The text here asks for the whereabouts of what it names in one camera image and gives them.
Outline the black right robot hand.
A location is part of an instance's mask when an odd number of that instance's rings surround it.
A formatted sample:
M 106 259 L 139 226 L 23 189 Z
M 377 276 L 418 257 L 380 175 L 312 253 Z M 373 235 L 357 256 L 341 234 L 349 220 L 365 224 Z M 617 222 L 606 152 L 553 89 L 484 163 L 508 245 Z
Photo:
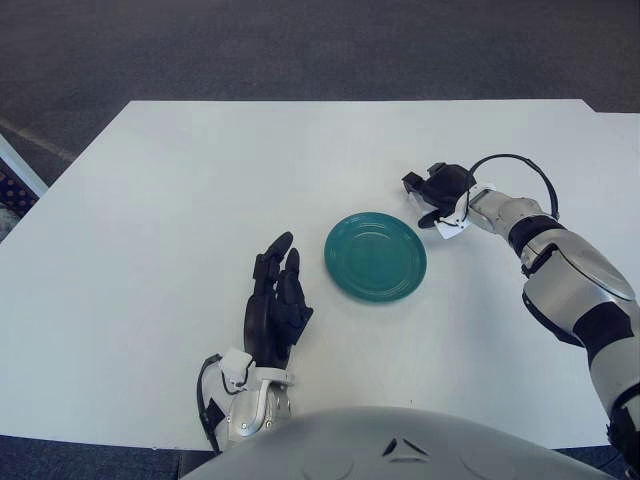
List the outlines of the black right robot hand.
M 406 192 L 432 208 L 419 216 L 421 229 L 433 228 L 437 220 L 452 215 L 458 200 L 476 184 L 475 177 L 457 164 L 438 162 L 429 167 L 427 173 L 425 178 L 414 172 L 402 178 Z

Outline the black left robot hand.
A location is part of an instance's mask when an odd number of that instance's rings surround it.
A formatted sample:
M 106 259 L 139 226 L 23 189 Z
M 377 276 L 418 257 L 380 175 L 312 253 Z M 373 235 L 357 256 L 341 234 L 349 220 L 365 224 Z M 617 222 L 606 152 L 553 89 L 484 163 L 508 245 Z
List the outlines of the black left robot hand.
M 244 349 L 258 367 L 284 370 L 313 309 L 300 283 L 300 255 L 293 234 L 281 234 L 256 256 L 254 290 L 244 318 Z

